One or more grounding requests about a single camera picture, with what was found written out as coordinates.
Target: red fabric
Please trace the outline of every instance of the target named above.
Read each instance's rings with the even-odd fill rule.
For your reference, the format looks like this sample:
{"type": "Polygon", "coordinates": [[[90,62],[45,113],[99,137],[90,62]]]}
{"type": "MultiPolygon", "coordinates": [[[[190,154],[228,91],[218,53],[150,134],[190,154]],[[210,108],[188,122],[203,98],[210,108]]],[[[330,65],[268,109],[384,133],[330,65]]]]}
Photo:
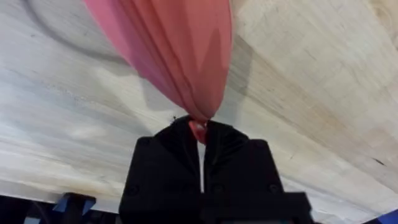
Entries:
{"type": "Polygon", "coordinates": [[[197,121],[220,106],[231,57],[229,0],[85,0],[119,53],[197,121]]]}

